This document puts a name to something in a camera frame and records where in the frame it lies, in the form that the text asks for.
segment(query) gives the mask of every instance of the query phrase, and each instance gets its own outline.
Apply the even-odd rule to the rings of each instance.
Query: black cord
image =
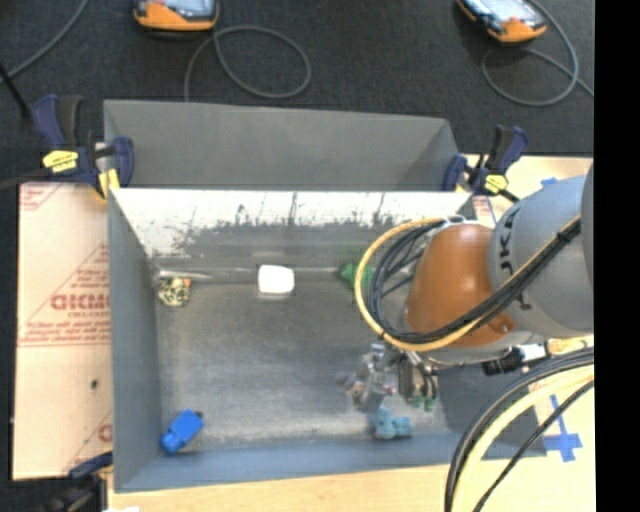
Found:
[[[247,84],[246,82],[242,81],[229,67],[229,64],[227,63],[226,59],[224,58],[224,54],[222,52],[221,46],[220,46],[220,38],[229,35],[229,34],[234,34],[234,33],[239,33],[239,32],[257,32],[260,34],[266,34],[269,35],[271,37],[274,37],[276,39],[279,39],[283,42],[285,42],[286,44],[288,44],[289,46],[291,46],[291,48],[293,48],[296,53],[300,56],[300,58],[302,59],[302,62],[304,64],[305,67],[305,77],[302,80],[302,83],[294,88],[291,91],[286,91],[286,92],[281,92],[281,93],[273,93],[273,92],[268,92],[268,91],[263,91],[260,89],[257,89],[249,84]],[[191,74],[193,72],[193,67],[195,65],[196,60],[198,59],[198,57],[200,56],[200,53],[202,53],[202,51],[209,46],[211,43],[213,43],[214,47],[215,47],[215,51],[216,51],[216,55],[218,57],[218,60],[220,61],[220,65],[222,66],[222,69],[224,70],[224,72],[229,76],[229,78],[231,80],[233,80],[238,86],[240,86],[242,89],[244,89],[245,91],[255,95],[255,96],[259,96],[261,98],[269,98],[269,99],[284,99],[284,98],[291,98],[293,96],[297,96],[298,94],[300,94],[303,90],[305,90],[307,88],[307,86],[309,85],[309,83],[311,82],[311,63],[309,62],[309,58],[307,57],[306,53],[304,52],[304,50],[300,47],[300,45],[298,45],[295,41],[293,41],[292,39],[290,39],[289,37],[285,36],[284,34],[277,32],[275,30],[269,29],[269,28],[264,28],[264,27],[259,27],[256,25],[236,25],[233,27],[229,27],[229,28],[225,28],[223,30],[217,30],[216,27],[214,26],[212,29],[212,35],[210,37],[208,37],[207,39],[205,39],[202,44],[200,44],[200,46],[198,46],[198,48],[196,49],[196,51],[193,53],[193,55],[191,56],[191,59],[189,60],[189,64],[187,66],[187,71],[185,73],[185,77],[184,77],[184,85],[183,85],[183,96],[184,96],[184,101],[190,101],[189,98],[189,89],[190,89],[190,82],[191,82]]]
[[[580,387],[577,391],[571,394],[569,398],[567,398],[555,411],[553,411],[549,417],[538,426],[538,428],[531,434],[531,436],[524,442],[524,444],[518,449],[515,455],[511,458],[506,467],[502,470],[502,473],[498,476],[498,478],[491,484],[489,489],[482,495],[482,498],[478,501],[476,506],[473,508],[473,512],[480,512],[482,507],[484,507],[485,503],[496,490],[498,485],[502,483],[502,481],[506,478],[506,476],[511,472],[511,470],[515,467],[515,465],[522,459],[522,456],[525,452],[531,447],[533,443],[535,443],[542,434],[544,434],[551,425],[560,417],[569,407],[571,407],[581,396],[583,396],[587,391],[593,389],[595,387],[595,382],[593,380],[587,382],[585,385]]]
[[[477,322],[474,325],[474,329],[477,329],[491,321],[522,293],[531,281],[540,274],[549,261],[580,233],[581,228],[580,219],[576,219],[570,223],[562,231],[558,232],[555,238],[536,257],[525,267],[522,267],[518,276],[513,278],[508,285],[503,286],[489,298],[449,324],[428,333],[399,331],[389,323],[382,311],[382,298],[385,295],[382,290],[385,281],[390,276],[391,268],[399,269],[399,266],[395,265],[394,262],[398,256],[403,253],[406,246],[415,244],[417,238],[442,224],[443,222],[437,222],[420,226],[396,240],[382,256],[369,285],[367,309],[372,318],[380,325],[385,333],[406,343],[423,344],[435,342],[452,332],[464,328],[472,322]]]
[[[562,28],[560,27],[558,22],[539,3],[535,2],[534,0],[528,0],[528,2],[531,3],[537,9],[539,9],[547,17],[547,19],[549,20],[549,24],[551,26],[553,26],[558,31],[558,33],[560,34],[562,42],[565,44],[565,47],[567,48],[567,51],[569,52],[569,60],[571,61],[572,69],[567,69],[562,64],[557,62],[555,59],[553,59],[553,58],[549,57],[548,55],[545,55],[545,54],[543,54],[543,53],[541,53],[541,52],[539,52],[537,50],[534,50],[532,48],[520,47],[520,48],[510,48],[510,49],[511,50],[521,51],[521,52],[527,53],[529,55],[534,55],[534,56],[544,60],[545,62],[551,64],[552,66],[556,67],[557,69],[559,69],[560,71],[564,72],[566,75],[569,76],[569,78],[570,78],[569,84],[565,87],[565,89],[560,94],[558,94],[557,96],[554,96],[553,98],[547,99],[547,100],[541,100],[541,101],[524,100],[522,98],[518,98],[517,96],[513,96],[513,95],[505,92],[500,87],[498,87],[493,82],[493,80],[491,80],[491,77],[489,76],[489,72],[487,70],[487,60],[489,59],[489,57],[491,55],[493,55],[496,52],[496,50],[488,51],[485,54],[484,58],[482,59],[482,64],[480,66],[480,68],[482,70],[482,75],[484,76],[484,78],[487,81],[487,83],[491,86],[491,88],[495,92],[500,94],[502,97],[508,99],[509,101],[517,103],[518,105],[523,105],[525,107],[547,107],[547,106],[550,106],[550,105],[555,105],[556,103],[559,103],[564,98],[566,98],[571,93],[571,91],[573,91],[573,89],[575,88],[576,85],[579,85],[591,97],[594,97],[595,95],[594,95],[593,90],[590,89],[582,80],[580,80],[578,78],[578,74],[579,74],[578,57],[576,56],[576,52],[575,52],[575,50],[573,48],[573,45],[571,44],[571,41],[569,40],[567,35],[564,33],[564,30],[562,30]]]
[[[566,371],[593,365],[594,362],[595,351],[593,347],[585,348],[557,358],[552,358],[533,367],[528,373],[512,382],[506,389],[496,395],[483,407],[463,433],[451,460],[445,487],[445,512],[451,512],[453,496],[458,484],[458,477],[462,472],[466,459],[478,439],[482,436],[482,433],[493,421],[496,411],[504,407],[505,404],[512,403],[516,395],[527,390],[532,384]]]

